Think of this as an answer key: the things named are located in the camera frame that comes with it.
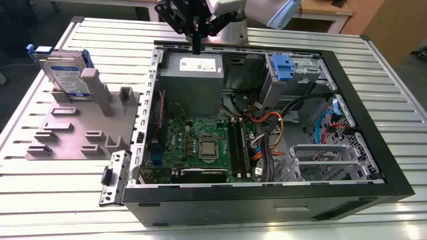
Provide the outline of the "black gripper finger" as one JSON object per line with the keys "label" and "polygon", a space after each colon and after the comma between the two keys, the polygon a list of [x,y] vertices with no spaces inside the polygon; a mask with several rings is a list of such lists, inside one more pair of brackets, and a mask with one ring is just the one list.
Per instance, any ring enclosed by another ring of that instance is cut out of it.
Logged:
{"label": "black gripper finger", "polygon": [[208,36],[216,36],[228,23],[233,20],[233,14],[225,13],[216,17],[212,21],[208,21],[209,16],[202,15],[197,19],[196,28],[196,53],[201,53],[202,39]]}
{"label": "black gripper finger", "polygon": [[197,30],[194,24],[186,25],[182,17],[178,15],[170,0],[157,0],[154,2],[154,11],[161,19],[168,23],[174,32],[185,35],[190,42],[192,53],[197,53]]}

